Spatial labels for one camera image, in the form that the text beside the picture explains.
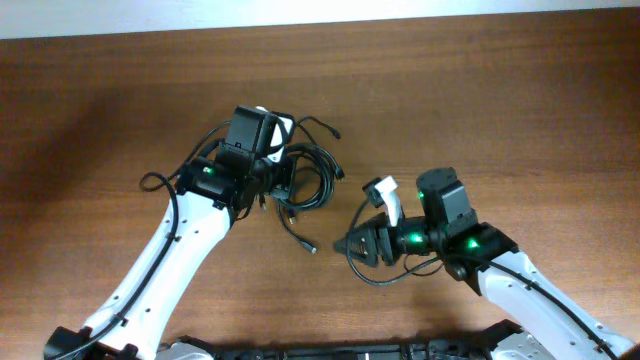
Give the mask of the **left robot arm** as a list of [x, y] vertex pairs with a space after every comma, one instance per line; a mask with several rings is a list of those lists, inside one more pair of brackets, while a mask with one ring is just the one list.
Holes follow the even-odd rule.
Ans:
[[205, 137], [164, 178], [169, 204], [124, 280], [79, 331], [57, 328], [46, 359], [153, 359], [168, 320], [196, 271], [258, 195], [291, 179], [284, 159], [295, 129], [289, 114], [238, 106], [225, 138]]

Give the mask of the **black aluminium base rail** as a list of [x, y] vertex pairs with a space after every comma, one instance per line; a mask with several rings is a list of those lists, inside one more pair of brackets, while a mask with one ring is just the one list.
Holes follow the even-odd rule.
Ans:
[[318, 347], [241, 348], [184, 336], [157, 353], [159, 359], [211, 360], [444, 360], [550, 359], [552, 355], [520, 325], [503, 320], [469, 339], [420, 339], [397, 343], [333, 344]]

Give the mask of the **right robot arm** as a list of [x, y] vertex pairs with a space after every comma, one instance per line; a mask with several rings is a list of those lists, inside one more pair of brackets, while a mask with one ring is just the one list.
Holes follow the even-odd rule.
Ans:
[[509, 319], [479, 333], [478, 341], [432, 341], [430, 359], [636, 359], [638, 343], [616, 333], [577, 305], [498, 228], [480, 222], [453, 168], [435, 168], [416, 180], [423, 215], [405, 215], [392, 177], [376, 178], [364, 203], [385, 210], [353, 220], [334, 249], [351, 269], [393, 266], [403, 256], [440, 262]]

